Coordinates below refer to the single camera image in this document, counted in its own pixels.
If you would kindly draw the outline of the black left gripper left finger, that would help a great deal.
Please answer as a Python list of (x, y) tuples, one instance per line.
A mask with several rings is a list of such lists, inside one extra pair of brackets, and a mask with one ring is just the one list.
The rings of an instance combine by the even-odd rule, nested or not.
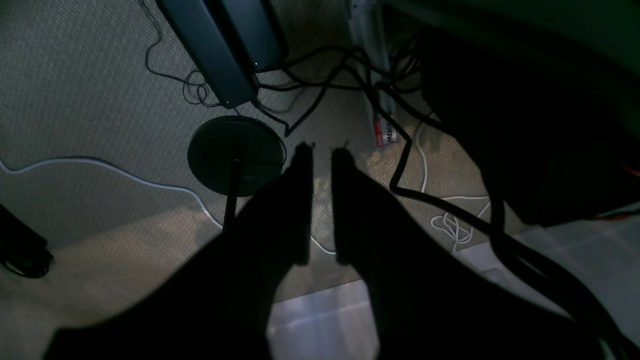
[(275, 294), (309, 261), (313, 148), (261, 188), (222, 232), (128, 310), (58, 330), (47, 360), (270, 360)]

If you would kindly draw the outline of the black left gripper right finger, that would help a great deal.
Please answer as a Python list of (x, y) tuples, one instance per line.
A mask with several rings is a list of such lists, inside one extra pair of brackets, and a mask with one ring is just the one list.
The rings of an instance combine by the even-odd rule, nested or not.
[(331, 157), (337, 260), (365, 281), (378, 360), (603, 360), (582, 325), (447, 253), (349, 150)]

